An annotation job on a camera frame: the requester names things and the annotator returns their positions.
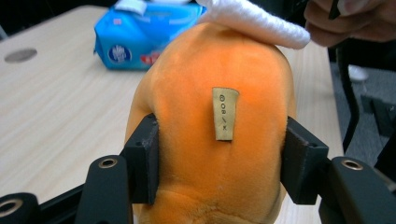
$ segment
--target round table hole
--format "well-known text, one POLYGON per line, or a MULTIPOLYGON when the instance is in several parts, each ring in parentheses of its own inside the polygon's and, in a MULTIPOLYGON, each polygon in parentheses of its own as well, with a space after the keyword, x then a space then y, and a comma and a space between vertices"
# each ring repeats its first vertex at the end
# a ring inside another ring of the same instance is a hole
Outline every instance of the round table hole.
POLYGON ((36 49, 19 49, 9 53, 4 59, 7 63, 23 63, 37 55, 36 49))
POLYGON ((349 168, 349 169, 351 169, 351 170, 357 170, 357 171, 359 171, 359 170, 362 170, 362 169, 363 169, 363 166, 361 166, 360 164, 358 164, 358 163, 355 162, 355 161, 343 160, 343 161, 341 161, 341 163, 342 163, 346 168, 349 168))
POLYGON ((17 211, 23 204, 21 199, 10 199, 0 203, 0 217, 6 217, 17 211))
POLYGON ((104 160, 100 161, 99 167, 106 169, 106 168, 111 168, 111 167, 115 166, 116 164, 117 164, 116 159, 109 158, 109 159, 104 159, 104 160))

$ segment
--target fabric tag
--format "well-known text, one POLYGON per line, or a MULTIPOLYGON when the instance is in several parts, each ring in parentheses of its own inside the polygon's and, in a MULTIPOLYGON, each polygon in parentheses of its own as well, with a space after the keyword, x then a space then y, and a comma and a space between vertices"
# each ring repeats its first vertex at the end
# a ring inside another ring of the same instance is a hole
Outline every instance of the fabric tag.
POLYGON ((216 140, 231 141, 239 92, 230 88, 213 88, 212 93, 216 140))

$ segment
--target white tissue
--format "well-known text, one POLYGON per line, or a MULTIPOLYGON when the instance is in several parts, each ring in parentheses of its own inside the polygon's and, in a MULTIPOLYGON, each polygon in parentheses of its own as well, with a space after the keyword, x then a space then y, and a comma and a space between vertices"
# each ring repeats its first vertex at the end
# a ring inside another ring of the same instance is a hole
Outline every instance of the white tissue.
POLYGON ((177 5, 186 4, 190 2, 190 0, 151 0, 151 1, 156 3, 177 4, 177 5))
POLYGON ((141 0, 120 0, 114 5, 114 8, 117 10, 132 11, 142 16, 145 14, 147 4, 141 0))
POLYGON ((248 0, 196 0, 207 12, 198 21, 213 21, 262 43, 302 49, 310 34, 301 26, 280 19, 248 0))

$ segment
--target finger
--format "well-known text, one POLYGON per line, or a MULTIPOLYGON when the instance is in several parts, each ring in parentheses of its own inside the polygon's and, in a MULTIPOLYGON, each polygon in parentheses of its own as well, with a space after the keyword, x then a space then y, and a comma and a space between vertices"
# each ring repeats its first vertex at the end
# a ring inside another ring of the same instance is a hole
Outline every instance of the finger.
POLYGON ((396 1, 384 2, 375 8, 374 14, 378 20, 396 25, 396 1))
POLYGON ((328 19, 328 12, 324 11, 315 2, 309 2, 304 16, 307 21, 322 30, 332 33, 350 33, 367 25, 371 19, 368 13, 354 15, 350 17, 339 17, 333 21, 328 19))
POLYGON ((387 42, 396 39, 396 26, 385 21, 375 21, 359 31, 353 32, 350 36, 376 42, 387 42))
POLYGON ((332 47, 349 37, 349 34, 336 34, 322 30, 312 23, 307 22, 305 29, 311 34, 311 39, 323 47, 332 47))
POLYGON ((332 0, 310 0, 309 2, 316 3, 318 7, 320 7, 322 10, 326 11, 327 13, 329 13, 330 9, 332 8, 332 0))
POLYGON ((339 0, 338 9, 343 16, 359 14, 375 9, 386 0, 339 0))

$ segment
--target screw hole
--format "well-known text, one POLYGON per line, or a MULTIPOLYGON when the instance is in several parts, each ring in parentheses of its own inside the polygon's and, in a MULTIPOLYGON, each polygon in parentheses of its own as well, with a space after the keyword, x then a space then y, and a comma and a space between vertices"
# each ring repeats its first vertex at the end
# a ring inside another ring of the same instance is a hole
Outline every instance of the screw hole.
POLYGON ((357 162, 355 162, 355 161, 344 160, 344 161, 342 161, 342 164, 343 164, 346 168, 349 168, 349 169, 351 169, 351 170, 357 170, 357 171, 359 171, 359 170, 362 170, 362 169, 363 169, 363 167, 362 167, 360 164, 358 164, 357 162))
POLYGON ((23 204, 21 199, 10 199, 0 203, 0 217, 6 217, 17 211, 23 204))
POLYGON ((101 162, 99 162, 99 167, 106 169, 106 168, 110 168, 113 167, 117 164, 117 160, 116 159, 105 159, 102 160, 101 162))

